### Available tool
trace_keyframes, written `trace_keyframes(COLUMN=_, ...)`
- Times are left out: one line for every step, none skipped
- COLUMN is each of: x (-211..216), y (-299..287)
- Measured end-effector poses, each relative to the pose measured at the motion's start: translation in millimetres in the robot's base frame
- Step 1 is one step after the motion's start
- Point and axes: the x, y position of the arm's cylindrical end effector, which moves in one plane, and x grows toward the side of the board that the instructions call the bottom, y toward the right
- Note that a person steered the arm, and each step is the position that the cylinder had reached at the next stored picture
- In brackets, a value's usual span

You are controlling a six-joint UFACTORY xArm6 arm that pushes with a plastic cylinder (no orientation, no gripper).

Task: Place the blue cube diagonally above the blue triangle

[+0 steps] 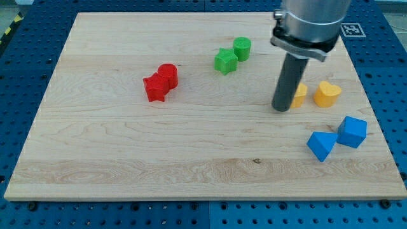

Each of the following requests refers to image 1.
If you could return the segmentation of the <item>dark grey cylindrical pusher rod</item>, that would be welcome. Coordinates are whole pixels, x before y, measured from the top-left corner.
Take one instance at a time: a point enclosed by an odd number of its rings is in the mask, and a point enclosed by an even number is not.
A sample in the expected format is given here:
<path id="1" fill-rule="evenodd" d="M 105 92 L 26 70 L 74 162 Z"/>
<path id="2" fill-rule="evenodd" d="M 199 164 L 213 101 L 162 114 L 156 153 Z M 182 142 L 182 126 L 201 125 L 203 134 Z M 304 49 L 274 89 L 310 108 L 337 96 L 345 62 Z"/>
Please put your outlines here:
<path id="1" fill-rule="evenodd" d="M 308 59 L 286 53 L 272 99 L 274 110 L 286 112 L 290 109 L 307 64 Z"/>

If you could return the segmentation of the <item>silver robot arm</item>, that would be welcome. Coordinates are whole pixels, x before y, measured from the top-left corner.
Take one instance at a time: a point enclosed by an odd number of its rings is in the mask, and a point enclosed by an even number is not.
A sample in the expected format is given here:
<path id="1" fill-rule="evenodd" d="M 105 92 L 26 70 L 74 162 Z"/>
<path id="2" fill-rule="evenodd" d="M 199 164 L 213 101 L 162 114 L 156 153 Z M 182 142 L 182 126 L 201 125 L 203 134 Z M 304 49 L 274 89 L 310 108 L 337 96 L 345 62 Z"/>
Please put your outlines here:
<path id="1" fill-rule="evenodd" d="M 325 61 L 335 47 L 350 0 L 283 0 L 274 10 L 270 43 L 286 51 L 272 107 L 288 111 L 309 59 Z"/>

